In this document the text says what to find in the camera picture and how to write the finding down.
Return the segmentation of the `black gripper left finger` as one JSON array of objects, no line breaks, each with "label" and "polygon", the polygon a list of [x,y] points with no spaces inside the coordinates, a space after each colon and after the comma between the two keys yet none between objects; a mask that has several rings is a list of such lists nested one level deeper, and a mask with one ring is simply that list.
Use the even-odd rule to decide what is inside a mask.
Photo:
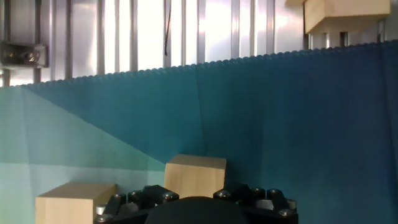
[{"label": "black gripper left finger", "polygon": [[158,205],[173,202],[179,195],[160,185],[147,185],[142,190],[133,190],[127,194],[115,194],[106,204],[96,207],[97,216],[93,223],[115,223],[117,220],[142,220]]}]

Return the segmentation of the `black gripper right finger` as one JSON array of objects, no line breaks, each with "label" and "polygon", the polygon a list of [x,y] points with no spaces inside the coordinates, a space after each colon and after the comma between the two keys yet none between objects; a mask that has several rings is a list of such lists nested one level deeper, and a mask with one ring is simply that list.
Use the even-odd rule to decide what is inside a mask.
[{"label": "black gripper right finger", "polygon": [[215,200],[234,205],[248,223],[298,224],[295,200],[279,189],[250,188],[248,184],[232,183],[213,194]]}]

